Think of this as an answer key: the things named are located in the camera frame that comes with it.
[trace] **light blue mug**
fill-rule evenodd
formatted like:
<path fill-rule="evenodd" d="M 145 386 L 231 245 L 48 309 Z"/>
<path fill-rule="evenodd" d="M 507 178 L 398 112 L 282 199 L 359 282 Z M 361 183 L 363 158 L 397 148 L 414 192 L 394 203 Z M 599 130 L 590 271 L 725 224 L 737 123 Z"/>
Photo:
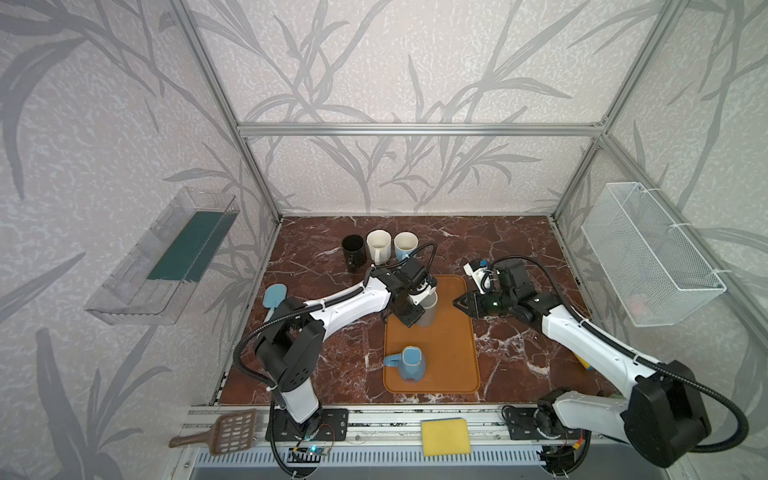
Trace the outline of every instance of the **light blue mug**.
<path fill-rule="evenodd" d="M 400 353 L 384 357 L 384 366 L 396 366 L 400 378 L 414 383 L 424 378 L 427 361 L 418 346 L 407 346 Z"/>
<path fill-rule="evenodd" d="M 411 232 L 401 232 L 395 235 L 395 257 L 402 262 L 419 246 L 419 238 Z"/>

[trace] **blue spatula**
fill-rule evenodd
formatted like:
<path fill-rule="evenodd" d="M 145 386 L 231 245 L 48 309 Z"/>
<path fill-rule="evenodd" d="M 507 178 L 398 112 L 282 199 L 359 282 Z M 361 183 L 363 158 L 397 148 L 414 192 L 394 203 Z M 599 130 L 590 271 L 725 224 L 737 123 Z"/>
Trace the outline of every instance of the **blue spatula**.
<path fill-rule="evenodd" d="M 280 305 L 280 302 L 286 299 L 287 293 L 288 287 L 282 283 L 275 283 L 266 289 L 264 292 L 264 300 L 262 304 L 264 305 L 264 308 L 270 309 L 270 312 L 266 315 L 264 322 L 270 321 L 270 318 L 272 317 L 272 314 L 275 313 L 277 306 Z"/>

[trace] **orange tray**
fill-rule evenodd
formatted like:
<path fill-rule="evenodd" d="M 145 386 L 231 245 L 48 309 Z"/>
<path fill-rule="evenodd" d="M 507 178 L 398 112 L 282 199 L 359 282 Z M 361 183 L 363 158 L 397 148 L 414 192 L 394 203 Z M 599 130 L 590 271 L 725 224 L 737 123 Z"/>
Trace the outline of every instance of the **orange tray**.
<path fill-rule="evenodd" d="M 407 346 L 418 346 L 427 362 L 424 378 L 408 383 L 395 367 L 384 367 L 384 386 L 392 393 L 473 393 L 480 386 L 478 354 L 472 320 L 453 306 L 453 300 L 467 291 L 458 275 L 435 275 L 437 316 L 427 327 L 408 328 L 389 316 L 384 336 L 385 355 L 394 355 Z"/>

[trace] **patterned wallpaper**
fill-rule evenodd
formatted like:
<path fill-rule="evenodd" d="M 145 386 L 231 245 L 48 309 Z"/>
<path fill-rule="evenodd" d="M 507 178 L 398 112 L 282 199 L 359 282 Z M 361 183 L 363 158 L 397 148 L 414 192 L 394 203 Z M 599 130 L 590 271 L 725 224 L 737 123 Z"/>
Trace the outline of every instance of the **patterned wallpaper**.
<path fill-rule="evenodd" d="M 768 312 L 766 8 L 687 8 L 613 135 Z"/>
<path fill-rule="evenodd" d="M 586 137 L 278 137 L 254 142 L 292 214 L 549 214 Z M 443 161 L 442 151 L 458 152 Z M 330 161 L 318 162 L 317 158 Z"/>
<path fill-rule="evenodd" d="M 599 121 L 663 3 L 189 1 L 241 122 L 453 123 Z M 287 213 L 546 214 L 586 139 L 250 143 Z"/>
<path fill-rule="evenodd" d="M 274 225 L 163 2 L 3 2 L 0 31 L 0 478 L 158 478 Z M 182 186 L 242 210 L 177 324 L 86 313 Z"/>
<path fill-rule="evenodd" d="M 768 2 L 689 2 L 612 134 L 765 306 L 768 229 Z M 768 356 L 722 298 L 675 326 L 637 328 L 627 318 L 580 226 L 609 181 L 627 181 L 598 155 L 560 220 L 584 283 L 608 329 L 660 359 L 691 366 L 750 419 L 737 449 L 689 455 L 702 480 L 764 478 L 768 469 Z M 714 434 L 735 426 L 705 398 Z"/>

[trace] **yellow sponge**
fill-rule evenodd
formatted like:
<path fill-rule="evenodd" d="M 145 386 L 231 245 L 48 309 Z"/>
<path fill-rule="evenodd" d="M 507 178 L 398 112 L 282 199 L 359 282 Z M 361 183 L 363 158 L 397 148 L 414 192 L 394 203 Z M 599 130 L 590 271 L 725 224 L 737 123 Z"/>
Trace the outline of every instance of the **yellow sponge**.
<path fill-rule="evenodd" d="M 426 457 L 472 453 L 467 421 L 464 419 L 422 422 L 422 441 Z"/>

